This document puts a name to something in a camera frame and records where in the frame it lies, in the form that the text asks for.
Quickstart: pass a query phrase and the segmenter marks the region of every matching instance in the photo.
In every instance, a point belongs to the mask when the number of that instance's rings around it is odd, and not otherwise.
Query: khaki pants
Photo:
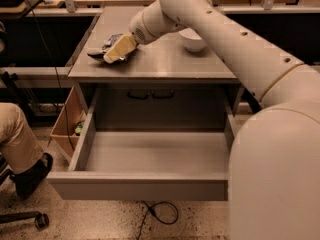
[[[43,149],[15,104],[0,103],[0,152],[15,174],[30,169]]]

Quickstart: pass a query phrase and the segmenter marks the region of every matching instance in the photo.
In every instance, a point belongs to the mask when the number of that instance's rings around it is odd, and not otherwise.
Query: floor
[[[52,127],[33,127],[45,151],[54,157],[53,171],[67,170],[68,163],[57,144],[49,144]],[[9,179],[0,188],[0,214],[38,210],[49,216],[50,224],[39,231],[33,219],[0,225],[0,238],[9,239],[137,239],[146,214],[145,204],[137,201],[63,200],[44,180],[27,200],[15,194]],[[139,239],[229,239],[228,202],[172,202],[179,218],[173,225],[146,216]],[[157,209],[162,219],[173,218],[173,210],[162,205]]]

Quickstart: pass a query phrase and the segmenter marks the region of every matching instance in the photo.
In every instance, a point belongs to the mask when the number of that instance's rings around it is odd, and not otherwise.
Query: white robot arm
[[[184,27],[214,49],[264,108],[233,143],[231,240],[319,239],[320,74],[208,0],[159,0],[129,26],[139,44]]]

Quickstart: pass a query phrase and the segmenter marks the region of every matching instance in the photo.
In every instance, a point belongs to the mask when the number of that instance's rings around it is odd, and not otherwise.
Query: person
[[[52,156],[43,152],[23,111],[13,103],[0,103],[0,152],[14,173],[17,195],[24,199],[52,168]]]

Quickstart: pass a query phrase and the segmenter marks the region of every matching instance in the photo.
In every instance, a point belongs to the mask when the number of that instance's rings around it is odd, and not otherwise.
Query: cardboard box
[[[63,155],[69,162],[79,140],[79,136],[75,134],[75,128],[78,122],[84,119],[83,108],[76,89],[73,87],[50,134],[51,138],[59,144]]]

